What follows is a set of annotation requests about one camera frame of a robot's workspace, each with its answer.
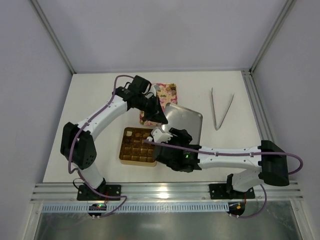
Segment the white chocolate piece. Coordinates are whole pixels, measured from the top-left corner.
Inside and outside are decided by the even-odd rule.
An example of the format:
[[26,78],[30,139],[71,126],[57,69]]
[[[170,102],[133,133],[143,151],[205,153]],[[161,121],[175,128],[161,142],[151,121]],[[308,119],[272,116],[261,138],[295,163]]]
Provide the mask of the white chocolate piece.
[[132,132],[131,132],[131,131],[127,131],[127,132],[125,133],[125,135],[126,135],[127,137],[130,137],[130,136],[132,136]]

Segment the metal tongs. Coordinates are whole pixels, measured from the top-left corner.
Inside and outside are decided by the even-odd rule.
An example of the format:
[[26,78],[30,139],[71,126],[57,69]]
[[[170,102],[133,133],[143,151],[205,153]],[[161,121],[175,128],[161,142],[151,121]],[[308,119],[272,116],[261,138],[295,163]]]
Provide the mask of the metal tongs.
[[217,108],[216,105],[216,94],[215,90],[212,87],[210,89],[210,103],[211,103],[211,112],[212,112],[212,121],[213,121],[213,127],[216,131],[219,131],[220,128],[223,126],[225,119],[230,111],[230,108],[233,104],[235,98],[235,94],[232,93],[230,95],[230,98],[228,99],[228,102],[223,110]]

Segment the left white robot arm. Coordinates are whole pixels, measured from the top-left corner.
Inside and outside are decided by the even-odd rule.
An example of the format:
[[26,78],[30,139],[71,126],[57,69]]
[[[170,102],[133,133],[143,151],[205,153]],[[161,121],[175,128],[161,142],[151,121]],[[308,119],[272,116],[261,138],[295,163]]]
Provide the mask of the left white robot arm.
[[130,109],[143,111],[144,120],[168,123],[152,84],[136,75],[131,76],[125,86],[115,85],[110,100],[89,117],[64,125],[60,153],[68,161],[68,173],[77,172],[90,189],[97,190],[105,180],[95,165],[95,140],[108,125]]

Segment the silver tin lid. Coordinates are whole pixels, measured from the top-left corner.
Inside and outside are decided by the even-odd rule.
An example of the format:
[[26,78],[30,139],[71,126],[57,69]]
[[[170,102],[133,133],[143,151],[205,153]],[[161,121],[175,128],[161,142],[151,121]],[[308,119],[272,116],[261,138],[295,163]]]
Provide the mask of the silver tin lid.
[[186,107],[173,103],[167,103],[164,115],[168,124],[162,124],[161,128],[168,132],[170,128],[186,130],[192,137],[191,144],[199,144],[201,139],[203,115]]

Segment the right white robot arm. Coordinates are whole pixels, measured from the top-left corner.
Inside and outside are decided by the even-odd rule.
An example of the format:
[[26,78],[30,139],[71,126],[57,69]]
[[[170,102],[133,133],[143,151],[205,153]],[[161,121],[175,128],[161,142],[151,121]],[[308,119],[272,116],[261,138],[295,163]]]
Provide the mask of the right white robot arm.
[[164,131],[157,127],[145,142],[153,145],[153,159],[176,172],[191,173],[213,168],[241,169],[227,176],[226,192],[230,197],[266,184],[286,187],[290,184],[287,157],[270,140],[239,149],[218,149],[192,144],[185,129]]

